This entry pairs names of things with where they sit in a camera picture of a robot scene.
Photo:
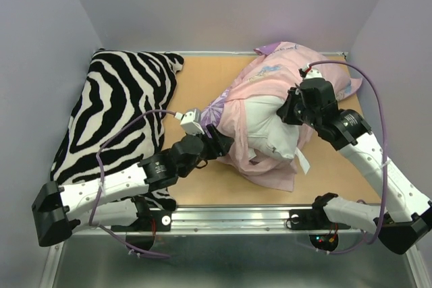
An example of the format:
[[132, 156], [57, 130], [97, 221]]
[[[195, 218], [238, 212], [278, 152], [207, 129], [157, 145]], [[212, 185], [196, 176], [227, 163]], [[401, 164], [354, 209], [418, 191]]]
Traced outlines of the white pillow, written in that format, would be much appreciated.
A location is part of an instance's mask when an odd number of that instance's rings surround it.
[[303, 172], [308, 173], [310, 163], [298, 147], [302, 128], [284, 123], [277, 115], [283, 103], [280, 97], [271, 95], [251, 96], [244, 100], [248, 159], [256, 163], [263, 157], [277, 161], [298, 158]]

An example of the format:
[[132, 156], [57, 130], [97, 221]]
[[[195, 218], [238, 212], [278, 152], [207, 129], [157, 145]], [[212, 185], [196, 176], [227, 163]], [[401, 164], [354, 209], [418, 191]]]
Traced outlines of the purple pink princess pillowcase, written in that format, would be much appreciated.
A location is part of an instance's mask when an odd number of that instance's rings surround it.
[[[286, 101], [288, 90], [301, 83], [299, 69], [309, 63], [325, 61], [324, 55], [294, 42], [277, 42], [255, 49], [257, 57], [249, 63], [234, 81], [201, 113], [201, 125], [213, 124], [223, 135], [232, 137], [234, 144], [229, 153], [219, 161], [235, 167], [249, 181], [275, 190], [291, 192], [298, 158], [277, 161], [269, 157], [256, 163], [248, 159], [246, 112], [244, 100], [251, 96], [278, 96]], [[302, 128], [298, 147], [302, 150], [314, 134], [307, 125]]]

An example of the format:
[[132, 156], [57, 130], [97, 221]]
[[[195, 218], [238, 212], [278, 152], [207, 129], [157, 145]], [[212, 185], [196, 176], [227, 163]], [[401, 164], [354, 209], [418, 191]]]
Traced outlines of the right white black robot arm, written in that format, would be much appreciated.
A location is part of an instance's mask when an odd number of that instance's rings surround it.
[[331, 82], [311, 78], [291, 87], [277, 116], [288, 125], [313, 128], [381, 196], [379, 206], [349, 201], [334, 193], [317, 196], [308, 210], [290, 217], [291, 229], [346, 225], [376, 235], [389, 251], [399, 255], [431, 231], [431, 199], [386, 155], [360, 113], [339, 108]]

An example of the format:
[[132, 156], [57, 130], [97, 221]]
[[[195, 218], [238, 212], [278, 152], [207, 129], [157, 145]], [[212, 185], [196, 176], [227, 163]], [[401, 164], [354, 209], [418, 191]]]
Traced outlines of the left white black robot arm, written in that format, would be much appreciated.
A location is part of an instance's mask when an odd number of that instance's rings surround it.
[[72, 185], [45, 183], [32, 204], [39, 246], [54, 246], [98, 225], [145, 229], [150, 213], [133, 197], [176, 184], [201, 163], [225, 156], [233, 143], [233, 138], [208, 125], [206, 132], [185, 135], [171, 148], [102, 179]]

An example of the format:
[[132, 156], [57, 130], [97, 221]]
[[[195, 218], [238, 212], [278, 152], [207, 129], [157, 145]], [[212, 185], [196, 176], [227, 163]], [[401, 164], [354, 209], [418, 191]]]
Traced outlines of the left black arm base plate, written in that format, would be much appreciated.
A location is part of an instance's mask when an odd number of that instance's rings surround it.
[[150, 209], [137, 214], [137, 219], [128, 227], [128, 231], [168, 232], [171, 230], [169, 210]]

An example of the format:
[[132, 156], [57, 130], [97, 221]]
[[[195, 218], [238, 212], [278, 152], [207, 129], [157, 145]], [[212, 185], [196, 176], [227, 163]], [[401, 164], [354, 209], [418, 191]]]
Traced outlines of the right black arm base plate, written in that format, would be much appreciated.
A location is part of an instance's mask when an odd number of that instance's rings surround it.
[[293, 231], [317, 231], [335, 229], [350, 229], [349, 225], [343, 223], [334, 223], [328, 219], [322, 210], [291, 209], [286, 219], [286, 227]]

